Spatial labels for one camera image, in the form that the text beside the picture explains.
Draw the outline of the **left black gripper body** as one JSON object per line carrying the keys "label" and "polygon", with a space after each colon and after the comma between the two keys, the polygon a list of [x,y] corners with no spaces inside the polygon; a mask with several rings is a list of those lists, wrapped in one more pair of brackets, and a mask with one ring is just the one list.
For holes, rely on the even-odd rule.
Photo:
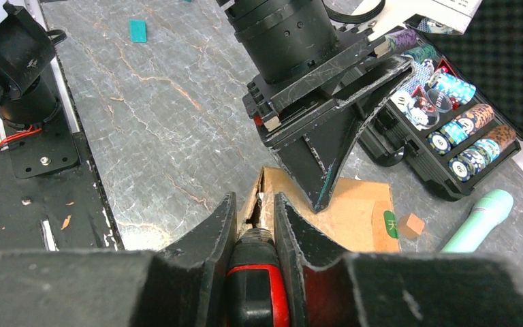
{"label": "left black gripper body", "polygon": [[384,37],[325,27],[271,28],[245,36],[243,46],[258,69],[243,102],[264,146],[294,114],[333,99],[343,74],[371,59],[388,59]]}

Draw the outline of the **red black utility knife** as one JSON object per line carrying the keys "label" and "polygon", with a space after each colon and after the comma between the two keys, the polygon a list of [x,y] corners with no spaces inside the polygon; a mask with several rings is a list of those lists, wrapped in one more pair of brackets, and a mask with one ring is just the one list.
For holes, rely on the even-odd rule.
{"label": "red black utility knife", "polygon": [[272,234],[251,228],[236,242],[225,276],[227,326],[289,326],[285,283]]}

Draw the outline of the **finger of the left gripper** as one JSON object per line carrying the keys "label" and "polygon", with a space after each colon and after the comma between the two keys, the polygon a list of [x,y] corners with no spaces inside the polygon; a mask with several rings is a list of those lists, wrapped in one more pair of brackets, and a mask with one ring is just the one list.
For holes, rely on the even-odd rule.
{"label": "finger of the left gripper", "polygon": [[330,203],[340,171],[365,121],[359,101],[317,102],[270,134],[270,152],[314,213]]}
{"label": "finger of the left gripper", "polygon": [[413,59],[394,56],[371,59],[343,74],[333,98],[339,108],[355,110],[358,131],[364,131],[396,91],[414,75]]}

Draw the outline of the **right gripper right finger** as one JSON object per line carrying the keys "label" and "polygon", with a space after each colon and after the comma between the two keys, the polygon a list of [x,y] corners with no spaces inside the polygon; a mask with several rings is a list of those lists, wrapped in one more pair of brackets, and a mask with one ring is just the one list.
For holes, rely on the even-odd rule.
{"label": "right gripper right finger", "polygon": [[523,326],[523,274],[498,255],[358,253],[274,198],[292,326]]}

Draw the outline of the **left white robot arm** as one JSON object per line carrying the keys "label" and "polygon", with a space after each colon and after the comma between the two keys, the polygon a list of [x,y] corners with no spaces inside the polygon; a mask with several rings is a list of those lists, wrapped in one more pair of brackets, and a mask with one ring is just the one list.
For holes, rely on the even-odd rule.
{"label": "left white robot arm", "polygon": [[322,1],[222,1],[258,75],[243,104],[264,146],[313,212],[324,210],[359,135],[414,72],[400,55],[379,56],[383,36],[349,20],[345,30]]}

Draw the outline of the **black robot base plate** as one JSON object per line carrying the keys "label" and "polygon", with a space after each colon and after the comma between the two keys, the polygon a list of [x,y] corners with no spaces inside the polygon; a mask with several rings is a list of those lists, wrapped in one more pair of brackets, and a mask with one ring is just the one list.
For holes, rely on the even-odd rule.
{"label": "black robot base plate", "polygon": [[0,252],[122,249],[64,76],[51,67],[42,82],[56,97],[58,115],[0,149]]}

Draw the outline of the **brown cardboard express box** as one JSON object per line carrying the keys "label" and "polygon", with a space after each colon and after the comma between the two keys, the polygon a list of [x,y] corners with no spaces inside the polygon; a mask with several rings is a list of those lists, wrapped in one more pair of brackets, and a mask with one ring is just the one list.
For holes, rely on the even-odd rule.
{"label": "brown cardboard express box", "polygon": [[293,207],[326,236],[356,252],[399,252],[384,213],[394,210],[387,183],[340,178],[326,209],[314,213],[297,185],[280,168],[264,166],[237,215],[238,233],[257,226],[273,231],[274,196],[283,192]]}

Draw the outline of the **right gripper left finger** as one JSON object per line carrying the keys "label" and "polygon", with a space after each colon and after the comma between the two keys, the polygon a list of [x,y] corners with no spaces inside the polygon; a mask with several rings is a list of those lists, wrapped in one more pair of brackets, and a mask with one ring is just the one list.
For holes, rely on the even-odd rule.
{"label": "right gripper left finger", "polygon": [[216,326],[236,195],[161,251],[0,253],[0,326]]}

